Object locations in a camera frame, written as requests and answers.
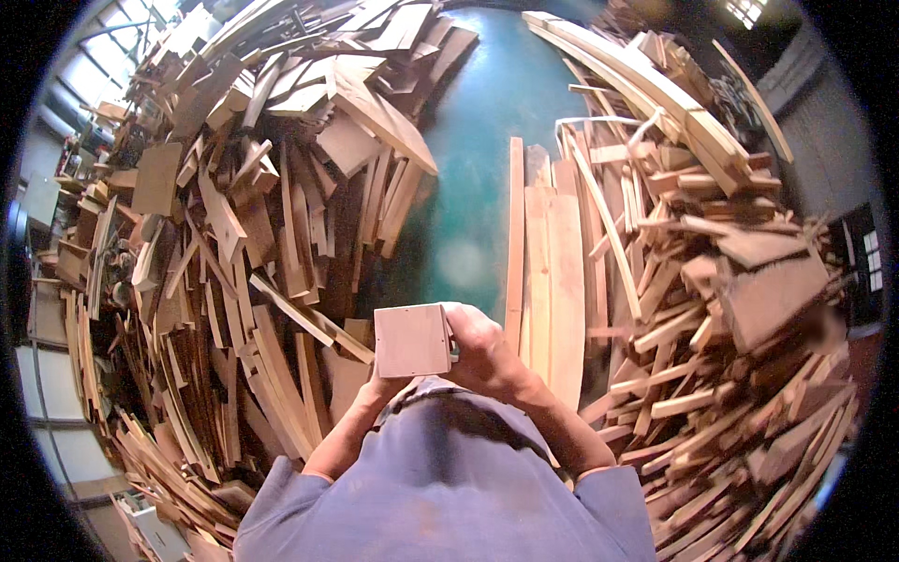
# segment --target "lumber stack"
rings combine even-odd
[[[512,139],[507,338],[637,470],[660,560],[776,554],[858,407],[824,221],[799,222],[772,157],[656,70],[659,42],[632,42],[640,58],[523,17],[573,59],[591,116],[624,120],[559,125],[559,162]],[[606,391],[578,404],[580,360],[607,344]]]
[[[165,33],[128,108],[88,108],[114,147],[63,182],[76,218],[45,260],[85,416],[222,548],[246,489],[308,459],[369,376],[356,294],[438,173],[415,123],[477,39],[440,10],[255,0],[205,45]]]

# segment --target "wooden strip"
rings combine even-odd
[[[551,285],[549,279],[549,242],[547,239],[547,201],[541,187],[524,188],[527,263],[530,284],[530,358],[529,366],[547,385],[550,373]]]
[[[666,324],[656,327],[649,334],[638,338],[634,341],[634,349],[637,353],[648,352],[660,343],[671,342],[677,339],[681,332],[699,326],[701,313],[701,305],[688,309]]]
[[[616,439],[621,439],[622,437],[630,435],[633,432],[633,425],[612,425],[611,427],[600,429],[598,432],[596,432],[596,434],[599,435],[603,441],[608,443],[613,442]]]
[[[649,388],[654,385],[660,385],[664,382],[668,382],[669,380],[679,379],[680,377],[686,377],[687,375],[696,371],[696,369],[701,364],[700,360],[690,360],[681,365],[675,365],[674,367],[670,367],[668,369],[660,371],[658,374],[649,377],[648,379],[634,379],[629,380],[627,382],[621,382],[619,384],[614,384],[609,388],[610,394],[622,394],[633,392],[635,390],[639,391],[643,388]]]
[[[577,410],[583,378],[583,249],[577,198],[556,195],[547,208],[550,300],[549,388]]]
[[[625,294],[628,297],[630,313],[634,318],[640,318],[642,317],[642,312],[639,299],[636,295],[634,278],[630,274],[630,264],[628,263],[628,259],[624,254],[624,246],[621,244],[621,239],[619,238],[618,231],[615,229],[615,222],[612,220],[611,213],[609,212],[609,207],[608,205],[606,205],[606,201],[603,198],[602,193],[600,192],[600,187],[596,183],[596,178],[593,177],[590,165],[587,164],[587,161],[584,159],[580,148],[578,148],[577,144],[574,142],[574,139],[570,134],[564,134],[569,146],[571,147],[571,153],[572,156],[574,156],[574,161],[577,162],[578,168],[580,168],[581,170],[581,177],[587,182],[587,187],[590,189],[590,195],[593,197],[593,201],[596,203],[596,207],[600,212],[602,224],[606,228],[606,234],[609,236],[609,241],[611,242],[612,246],[612,253],[615,255],[615,260],[618,262],[621,280],[624,281],[624,290]]]
[[[768,133],[771,142],[774,144],[774,148],[778,151],[778,156],[786,160],[788,164],[792,164],[793,152],[789,149],[783,131],[780,130],[778,123],[774,120],[774,116],[771,115],[771,111],[768,109],[768,105],[765,101],[761,98],[759,91],[755,89],[755,86],[752,85],[752,81],[743,72],[743,69],[736,64],[736,61],[727,53],[725,48],[721,46],[721,43],[713,39],[712,44],[715,45],[715,49],[718,49],[721,56],[725,58],[727,65],[734,70],[741,80],[743,80],[743,85],[746,86],[746,91],[749,92],[753,105],[759,110],[761,124],[765,128],[765,132]]]
[[[304,330],[312,334],[315,339],[319,342],[323,343],[327,347],[331,347],[334,343],[333,337],[326,334],[324,330],[316,326],[316,323],[307,318],[303,313],[301,313],[293,304],[290,303],[289,300],[285,299],[281,296],[281,294],[276,291],[272,285],[266,282],[262,277],[259,276],[258,273],[253,273],[250,277],[250,283],[259,291],[264,293],[272,303],[278,308],[281,309],[284,314],[290,317],[291,320],[299,324]]]
[[[524,276],[524,153],[521,137],[509,140],[509,262],[506,272],[506,341],[518,352]]]
[[[318,446],[333,428],[331,414],[325,404],[321,375],[316,362],[316,348],[312,336],[297,332],[297,363],[299,383],[303,390],[303,404],[313,445]]]

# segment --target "teal floor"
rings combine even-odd
[[[540,144],[558,159],[555,120],[586,116],[586,109],[581,95],[567,91],[574,79],[558,51],[528,31],[519,13],[446,13],[480,41],[432,98],[422,130],[440,174],[423,181],[394,258],[375,264],[360,313],[458,300],[502,323],[509,137]]]

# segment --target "wooden block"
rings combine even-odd
[[[348,178],[356,175],[380,149],[379,143],[344,112],[334,112],[316,143]]]
[[[437,165],[418,129],[341,64],[334,65],[334,81],[328,83],[328,98],[425,172],[437,175]]]
[[[134,212],[172,216],[181,150],[180,142],[144,150],[138,162],[138,179],[131,202]]]
[[[755,269],[791,255],[805,254],[808,245],[802,236],[767,232],[733,233],[716,241],[721,252],[746,269]]]
[[[581,397],[586,337],[583,249],[576,196],[549,198],[547,238],[552,291],[549,389],[563,404],[576,411]]]
[[[519,349],[524,276],[524,153],[521,137],[509,141],[509,260],[506,272],[506,341]]]
[[[450,370],[443,306],[375,309],[375,355],[384,379],[439,375]]]
[[[748,352],[774,335],[827,285],[820,260],[807,257],[742,273],[720,293],[737,350]]]

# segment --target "wooden board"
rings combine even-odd
[[[425,172],[437,175],[431,151],[415,125],[380,94],[371,92],[351,69],[339,63],[334,65],[334,80],[328,82],[328,98]]]
[[[733,233],[716,241],[718,248],[746,269],[755,269],[795,254],[808,252],[802,236],[783,236],[768,232]]]
[[[583,249],[577,197],[556,195],[547,202],[549,247],[549,389],[577,410],[583,377],[585,310]]]
[[[174,110],[174,129],[169,138],[187,138],[188,142],[200,131],[200,127],[218,100],[225,95],[231,85],[244,70],[244,63],[231,53],[226,53],[203,80],[201,88],[192,99],[182,99]]]
[[[380,37],[369,41],[374,50],[406,50],[411,49],[421,35],[422,27],[431,15],[432,6],[428,4],[406,4],[393,14],[390,23]]]
[[[171,217],[174,208],[175,176],[181,164],[182,144],[167,143],[144,150],[138,162],[138,180],[131,210]]]
[[[375,309],[375,361],[384,379],[450,370],[446,315],[439,304]]]
[[[765,132],[768,133],[768,137],[774,144],[775,150],[778,151],[778,156],[786,160],[788,164],[792,164],[793,152],[789,149],[789,145],[787,144],[787,139],[784,138],[783,131],[780,130],[780,126],[778,126],[778,123],[774,120],[774,116],[771,115],[771,111],[768,109],[768,104],[765,103],[765,101],[761,98],[761,94],[759,94],[759,91],[755,89],[754,85],[752,85],[752,80],[750,80],[749,77],[743,72],[743,69],[736,64],[736,61],[727,53],[725,48],[721,46],[721,43],[713,39],[712,44],[715,45],[715,49],[718,49],[718,52],[721,53],[721,56],[725,58],[725,61],[727,61],[727,65],[734,70],[734,72],[740,77],[741,80],[743,80],[743,85],[746,87],[746,91],[752,98],[752,103],[755,105],[755,108],[759,112],[761,125],[765,128]]]
[[[827,285],[820,260],[807,257],[737,275],[721,290],[725,320],[737,350],[748,352],[774,335]]]
[[[310,84],[290,93],[283,102],[267,107],[265,112],[275,117],[304,118],[321,107],[327,94],[326,85]]]
[[[380,144],[344,112],[334,112],[316,142],[348,178],[380,150]]]
[[[521,137],[509,141],[509,263],[506,272],[506,341],[518,353],[524,276],[524,153]]]

